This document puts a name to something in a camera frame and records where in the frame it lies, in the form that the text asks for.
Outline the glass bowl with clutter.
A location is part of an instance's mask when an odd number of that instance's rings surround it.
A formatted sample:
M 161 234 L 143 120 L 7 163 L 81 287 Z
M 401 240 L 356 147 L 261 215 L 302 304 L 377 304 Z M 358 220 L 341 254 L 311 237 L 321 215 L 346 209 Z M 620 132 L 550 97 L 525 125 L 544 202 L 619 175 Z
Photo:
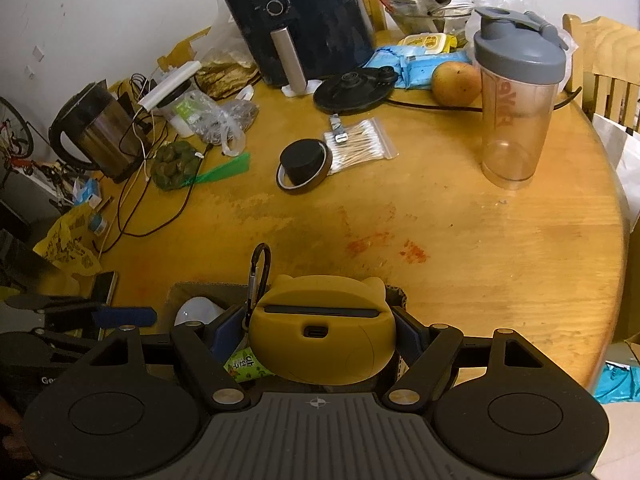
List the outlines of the glass bowl with clutter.
M 386 14 L 405 34 L 443 32 L 463 36 L 475 0 L 364 0 L 374 28 L 386 27 Z

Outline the clear plastic bag of seeds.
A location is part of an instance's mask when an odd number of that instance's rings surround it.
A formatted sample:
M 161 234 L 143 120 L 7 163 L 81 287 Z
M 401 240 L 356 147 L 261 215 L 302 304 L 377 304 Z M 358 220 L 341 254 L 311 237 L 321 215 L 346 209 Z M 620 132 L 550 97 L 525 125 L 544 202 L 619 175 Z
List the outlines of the clear plastic bag of seeds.
M 259 108 L 250 101 L 237 99 L 217 104 L 205 95 L 204 134 L 198 138 L 205 144 L 219 146 L 224 156 L 241 155 L 246 147 L 246 132 L 254 124 Z

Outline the black kettle base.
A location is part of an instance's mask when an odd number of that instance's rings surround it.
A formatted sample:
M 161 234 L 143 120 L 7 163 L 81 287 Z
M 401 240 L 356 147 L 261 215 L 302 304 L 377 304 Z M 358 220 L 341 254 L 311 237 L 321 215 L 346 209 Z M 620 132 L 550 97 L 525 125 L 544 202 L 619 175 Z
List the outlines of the black kettle base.
M 364 113 L 393 93 L 397 79 L 392 66 L 358 68 L 323 81 L 314 92 L 314 105 L 328 115 Z

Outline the stainless steel electric kettle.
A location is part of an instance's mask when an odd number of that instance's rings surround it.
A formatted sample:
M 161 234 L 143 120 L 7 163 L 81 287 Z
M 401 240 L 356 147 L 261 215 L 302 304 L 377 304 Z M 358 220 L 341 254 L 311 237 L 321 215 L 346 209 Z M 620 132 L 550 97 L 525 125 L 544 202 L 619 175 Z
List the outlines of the stainless steel electric kettle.
M 87 84 L 65 103 L 50 125 L 49 142 L 66 164 L 100 170 L 115 183 L 128 179 L 151 147 L 105 80 Z

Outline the dark blue air fryer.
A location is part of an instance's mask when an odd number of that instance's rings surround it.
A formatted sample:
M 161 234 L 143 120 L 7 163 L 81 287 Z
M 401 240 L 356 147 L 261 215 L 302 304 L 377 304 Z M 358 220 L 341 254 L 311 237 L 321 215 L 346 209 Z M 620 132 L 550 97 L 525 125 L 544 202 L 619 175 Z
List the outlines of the dark blue air fryer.
M 350 72 L 374 51 L 362 0 L 224 0 L 271 87 L 296 96 L 308 82 Z

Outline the small teal jar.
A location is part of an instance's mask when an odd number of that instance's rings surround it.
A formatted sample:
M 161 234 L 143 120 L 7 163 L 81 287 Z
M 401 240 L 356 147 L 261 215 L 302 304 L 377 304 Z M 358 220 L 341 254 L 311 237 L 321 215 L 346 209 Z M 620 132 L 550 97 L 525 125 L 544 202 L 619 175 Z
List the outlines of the small teal jar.
M 102 236 L 108 227 L 108 222 L 104 219 L 102 214 L 93 212 L 90 216 L 88 228 L 97 237 Z

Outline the white tub with green label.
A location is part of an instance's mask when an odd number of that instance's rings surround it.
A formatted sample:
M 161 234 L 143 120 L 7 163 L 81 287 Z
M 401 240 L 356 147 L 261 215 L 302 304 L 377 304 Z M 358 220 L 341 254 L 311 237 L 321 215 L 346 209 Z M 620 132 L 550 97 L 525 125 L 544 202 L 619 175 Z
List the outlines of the white tub with green label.
M 183 138 L 203 137 L 205 126 L 206 95 L 195 88 L 190 79 L 172 90 L 157 108 Z

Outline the bag of cotton swabs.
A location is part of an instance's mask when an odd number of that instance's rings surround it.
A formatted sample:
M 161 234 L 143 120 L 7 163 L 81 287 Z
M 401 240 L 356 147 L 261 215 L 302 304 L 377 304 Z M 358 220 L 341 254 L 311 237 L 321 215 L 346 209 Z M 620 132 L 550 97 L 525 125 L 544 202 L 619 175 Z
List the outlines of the bag of cotton swabs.
M 337 174 L 365 162 L 391 160 L 399 155 L 377 119 L 363 119 L 356 124 L 343 126 L 348 133 L 348 141 L 344 144 L 334 142 L 332 129 L 323 135 L 324 143 L 332 154 L 329 174 Z

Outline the yellow wipes pack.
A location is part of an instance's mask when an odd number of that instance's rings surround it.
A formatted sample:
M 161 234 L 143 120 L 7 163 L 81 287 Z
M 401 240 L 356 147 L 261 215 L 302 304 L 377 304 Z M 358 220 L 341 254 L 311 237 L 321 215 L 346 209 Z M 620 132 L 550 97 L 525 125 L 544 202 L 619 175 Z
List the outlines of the yellow wipes pack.
M 422 48 L 426 54 L 451 53 L 458 47 L 458 40 L 454 35 L 443 32 L 421 32 L 416 35 L 405 36 L 398 44 L 400 46 Z

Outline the bicycle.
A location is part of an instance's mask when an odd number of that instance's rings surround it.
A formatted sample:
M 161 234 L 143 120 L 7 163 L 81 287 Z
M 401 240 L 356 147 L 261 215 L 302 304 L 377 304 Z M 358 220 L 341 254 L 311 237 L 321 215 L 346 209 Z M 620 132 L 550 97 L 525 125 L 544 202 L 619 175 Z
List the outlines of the bicycle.
M 3 96 L 1 104 L 1 160 L 6 169 L 32 157 L 34 139 L 26 120 Z

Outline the orange fruit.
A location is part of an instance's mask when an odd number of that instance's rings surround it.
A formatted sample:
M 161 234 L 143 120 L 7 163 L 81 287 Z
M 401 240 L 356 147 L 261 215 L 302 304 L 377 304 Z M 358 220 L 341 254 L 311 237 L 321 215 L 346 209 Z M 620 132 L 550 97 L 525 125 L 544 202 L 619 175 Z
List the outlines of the orange fruit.
M 431 89 L 435 101 L 442 106 L 468 106 L 482 92 L 480 71 L 469 63 L 442 63 L 433 72 Z

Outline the blue wet wipes pack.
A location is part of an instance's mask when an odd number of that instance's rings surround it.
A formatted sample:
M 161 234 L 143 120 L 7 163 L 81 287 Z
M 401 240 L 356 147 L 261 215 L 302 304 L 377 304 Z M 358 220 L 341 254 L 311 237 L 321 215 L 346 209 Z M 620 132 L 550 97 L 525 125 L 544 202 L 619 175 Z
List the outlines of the blue wet wipes pack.
M 446 62 L 471 64 L 464 51 L 431 54 L 424 47 L 385 46 L 375 50 L 366 67 L 390 66 L 398 76 L 396 89 L 429 89 L 434 71 Z

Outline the clear shaker bottle grey lid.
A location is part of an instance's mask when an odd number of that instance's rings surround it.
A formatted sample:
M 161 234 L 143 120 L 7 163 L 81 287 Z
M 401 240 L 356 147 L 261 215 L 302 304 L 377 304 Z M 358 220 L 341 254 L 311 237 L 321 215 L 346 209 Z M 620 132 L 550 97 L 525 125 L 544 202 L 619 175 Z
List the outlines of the clear shaker bottle grey lid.
M 565 41 L 537 14 L 480 6 L 473 40 L 482 76 L 482 170 L 517 190 L 535 174 L 565 75 Z

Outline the yellow cat-shaped case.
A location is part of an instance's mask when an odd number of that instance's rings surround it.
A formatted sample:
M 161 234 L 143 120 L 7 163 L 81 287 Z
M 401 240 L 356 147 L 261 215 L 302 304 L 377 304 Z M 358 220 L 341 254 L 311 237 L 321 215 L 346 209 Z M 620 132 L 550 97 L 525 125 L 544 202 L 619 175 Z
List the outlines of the yellow cat-shaped case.
M 250 348 L 273 374 L 348 386 L 378 374 L 395 353 L 395 319 L 380 278 L 279 275 L 250 315 Z

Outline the wooden chair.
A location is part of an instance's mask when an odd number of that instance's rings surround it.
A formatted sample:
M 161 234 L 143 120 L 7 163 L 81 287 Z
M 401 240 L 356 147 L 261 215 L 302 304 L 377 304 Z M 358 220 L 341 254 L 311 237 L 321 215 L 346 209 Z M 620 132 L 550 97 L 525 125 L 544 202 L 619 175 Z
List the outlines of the wooden chair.
M 584 21 L 565 14 L 563 28 L 574 39 L 568 91 L 580 91 L 578 101 L 588 118 L 600 115 L 639 131 L 640 32 L 631 26 L 599 16 Z

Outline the white computer mouse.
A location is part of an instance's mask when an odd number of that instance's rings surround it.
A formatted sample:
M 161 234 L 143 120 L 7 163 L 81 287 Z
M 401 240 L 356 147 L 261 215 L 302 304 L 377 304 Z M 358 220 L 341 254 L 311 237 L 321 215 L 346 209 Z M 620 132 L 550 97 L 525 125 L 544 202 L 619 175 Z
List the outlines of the white computer mouse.
M 219 318 L 224 314 L 224 308 L 215 304 L 212 300 L 206 297 L 193 297 L 180 307 L 178 310 L 174 325 L 193 324 L 200 322 L 207 325 L 214 322 L 216 318 Z

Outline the marble pattern nail clipper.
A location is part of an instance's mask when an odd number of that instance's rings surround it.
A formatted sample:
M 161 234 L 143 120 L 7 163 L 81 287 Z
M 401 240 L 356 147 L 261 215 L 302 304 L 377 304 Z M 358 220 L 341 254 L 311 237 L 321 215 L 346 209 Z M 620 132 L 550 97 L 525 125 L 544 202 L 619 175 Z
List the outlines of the marble pattern nail clipper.
M 336 144 L 344 144 L 348 141 L 348 133 L 342 124 L 340 116 L 333 114 L 329 117 L 333 139 Z

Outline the white long handheld device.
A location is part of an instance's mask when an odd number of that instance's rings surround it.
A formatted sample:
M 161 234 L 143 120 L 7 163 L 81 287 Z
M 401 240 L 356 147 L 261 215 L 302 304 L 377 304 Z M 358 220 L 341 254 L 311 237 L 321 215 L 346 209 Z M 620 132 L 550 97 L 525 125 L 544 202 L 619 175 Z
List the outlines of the white long handheld device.
M 202 68 L 200 61 L 189 61 L 168 74 L 154 89 L 138 101 L 138 105 L 150 112 L 160 101 L 167 98 L 180 84 L 188 81 Z

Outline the black smartphone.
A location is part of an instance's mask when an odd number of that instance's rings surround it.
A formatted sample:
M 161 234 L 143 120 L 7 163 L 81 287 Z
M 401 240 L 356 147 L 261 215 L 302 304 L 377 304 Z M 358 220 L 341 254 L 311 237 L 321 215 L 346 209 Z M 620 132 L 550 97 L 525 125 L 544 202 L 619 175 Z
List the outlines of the black smartphone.
M 112 304 L 117 281 L 118 274 L 116 271 L 99 273 L 93 282 L 90 299 L 110 306 Z M 80 330 L 76 330 L 75 335 L 84 339 L 100 341 L 103 339 L 104 333 L 105 330 L 103 328 L 93 324 L 81 328 Z

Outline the blue tissue box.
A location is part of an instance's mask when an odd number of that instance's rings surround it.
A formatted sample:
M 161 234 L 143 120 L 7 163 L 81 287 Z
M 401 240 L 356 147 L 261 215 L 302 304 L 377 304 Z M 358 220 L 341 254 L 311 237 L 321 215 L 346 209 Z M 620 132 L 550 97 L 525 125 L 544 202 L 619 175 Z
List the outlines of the blue tissue box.
M 87 204 L 92 209 L 96 209 L 102 202 L 99 182 L 93 178 L 88 180 L 76 179 L 72 195 L 75 206 Z

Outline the green net bag of nuts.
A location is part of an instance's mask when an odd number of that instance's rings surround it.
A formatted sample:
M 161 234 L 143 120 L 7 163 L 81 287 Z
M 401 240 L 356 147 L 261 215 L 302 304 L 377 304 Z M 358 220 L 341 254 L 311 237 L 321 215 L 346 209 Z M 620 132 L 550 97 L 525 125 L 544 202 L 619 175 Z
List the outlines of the green net bag of nuts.
M 151 180 L 161 191 L 190 188 L 192 185 L 216 182 L 242 174 L 250 169 L 250 154 L 232 157 L 213 169 L 202 168 L 205 154 L 186 141 L 162 145 L 153 157 Z

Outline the yellow plastic bag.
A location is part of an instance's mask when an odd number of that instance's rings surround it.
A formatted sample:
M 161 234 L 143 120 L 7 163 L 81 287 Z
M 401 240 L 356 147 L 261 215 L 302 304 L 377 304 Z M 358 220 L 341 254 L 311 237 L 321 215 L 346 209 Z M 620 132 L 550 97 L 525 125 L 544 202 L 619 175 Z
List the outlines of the yellow plastic bag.
M 93 276 L 102 271 L 89 223 L 94 211 L 88 204 L 75 206 L 54 222 L 34 252 L 67 275 Z

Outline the green cream tube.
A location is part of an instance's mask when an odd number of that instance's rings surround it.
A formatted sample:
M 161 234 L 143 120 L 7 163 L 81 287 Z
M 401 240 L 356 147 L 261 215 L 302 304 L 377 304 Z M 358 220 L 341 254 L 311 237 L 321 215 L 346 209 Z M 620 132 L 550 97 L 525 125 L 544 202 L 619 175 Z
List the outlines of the green cream tube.
M 233 353 L 224 363 L 224 369 L 239 384 L 273 376 L 273 372 L 258 361 L 250 347 Z

